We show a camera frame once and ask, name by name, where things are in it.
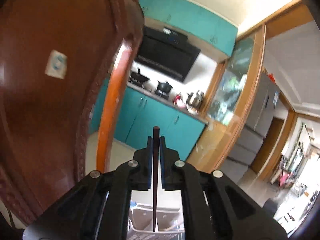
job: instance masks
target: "glass panel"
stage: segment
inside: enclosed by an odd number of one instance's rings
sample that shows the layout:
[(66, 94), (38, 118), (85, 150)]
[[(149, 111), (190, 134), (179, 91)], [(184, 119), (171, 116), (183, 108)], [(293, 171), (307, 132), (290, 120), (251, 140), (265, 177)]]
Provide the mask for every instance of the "glass panel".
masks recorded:
[(236, 103), (247, 80), (253, 43), (254, 35), (236, 43), (209, 107), (208, 116), (223, 125), (227, 126), (232, 119)]

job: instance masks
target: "kitchen counter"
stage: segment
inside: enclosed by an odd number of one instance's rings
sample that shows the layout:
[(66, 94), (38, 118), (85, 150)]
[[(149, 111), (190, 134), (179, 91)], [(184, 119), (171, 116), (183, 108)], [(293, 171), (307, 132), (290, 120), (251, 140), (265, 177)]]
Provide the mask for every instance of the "kitchen counter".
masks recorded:
[(194, 118), (194, 119), (196, 119), (196, 120), (198, 120), (198, 121), (200, 121), (200, 122), (202, 122), (202, 123), (204, 123), (206, 125), (208, 124), (208, 121), (206, 119), (200, 117), (198, 114), (191, 114), (191, 113), (188, 112), (187, 109), (179, 108), (174, 103), (172, 103), (171, 101), (168, 101), (168, 100), (166, 100), (164, 98), (161, 98), (161, 97), (157, 96), (156, 94), (153, 94), (153, 93), (149, 92), (148, 90), (145, 90), (145, 89), (143, 89), (141, 87), (138, 87), (138, 86), (136, 86), (136, 85), (134, 85), (134, 84), (132, 84), (130, 82), (127, 82), (127, 87), (132, 88), (132, 89), (134, 89), (134, 90), (146, 95), (147, 97), (153, 98), (154, 100), (157, 100), (158, 102), (160, 102), (162, 104), (170, 106), (170, 107), (180, 111), (181, 113), (189, 115), (190, 117), (192, 117), (192, 118)]

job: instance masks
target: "gray refrigerator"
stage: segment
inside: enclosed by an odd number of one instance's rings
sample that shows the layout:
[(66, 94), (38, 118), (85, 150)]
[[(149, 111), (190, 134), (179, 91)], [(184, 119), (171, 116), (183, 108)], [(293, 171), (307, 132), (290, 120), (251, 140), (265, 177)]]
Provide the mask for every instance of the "gray refrigerator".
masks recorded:
[(245, 126), (220, 167), (220, 170), (235, 183), (248, 170), (267, 136), (279, 99), (279, 92), (278, 86), (263, 73)]

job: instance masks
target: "dark wooden stick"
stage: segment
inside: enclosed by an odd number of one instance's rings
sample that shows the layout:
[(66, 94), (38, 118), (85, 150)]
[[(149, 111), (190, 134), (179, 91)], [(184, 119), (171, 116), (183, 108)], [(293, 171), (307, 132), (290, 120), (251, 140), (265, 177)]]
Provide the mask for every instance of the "dark wooden stick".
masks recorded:
[(158, 167), (159, 167), (159, 136), (158, 126), (153, 128), (153, 231), (156, 231), (157, 193), (158, 193)]

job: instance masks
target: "lower cabinet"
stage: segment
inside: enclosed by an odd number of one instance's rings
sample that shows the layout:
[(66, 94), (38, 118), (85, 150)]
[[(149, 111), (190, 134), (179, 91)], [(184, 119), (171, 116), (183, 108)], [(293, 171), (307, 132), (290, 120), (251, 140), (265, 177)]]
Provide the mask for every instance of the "lower cabinet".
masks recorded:
[[(99, 130), (103, 104), (108, 87), (107, 79), (98, 95), (89, 133)], [(147, 146), (153, 127), (159, 126), (166, 146), (176, 150), (186, 160), (201, 135), (205, 124), (153, 98), (127, 87), (114, 133), (115, 139), (134, 149)]]

